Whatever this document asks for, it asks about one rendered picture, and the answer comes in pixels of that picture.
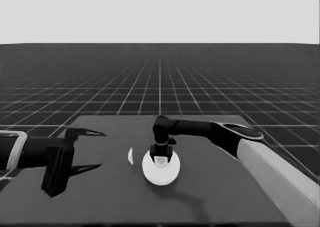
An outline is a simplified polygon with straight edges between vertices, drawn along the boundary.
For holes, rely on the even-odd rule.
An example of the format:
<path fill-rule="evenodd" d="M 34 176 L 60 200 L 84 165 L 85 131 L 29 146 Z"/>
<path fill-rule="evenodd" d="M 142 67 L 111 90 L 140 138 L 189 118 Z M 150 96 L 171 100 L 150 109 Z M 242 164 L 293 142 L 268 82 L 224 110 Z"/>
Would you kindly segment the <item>large thick white disc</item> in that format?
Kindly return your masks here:
<path fill-rule="evenodd" d="M 181 169 L 181 162 L 176 152 L 173 152 L 171 159 L 166 162 L 157 162 L 156 160 L 164 156 L 156 156 L 152 160 L 150 151 L 147 151 L 142 159 L 142 171 L 144 177 L 156 186 L 165 186 L 174 182 Z"/>

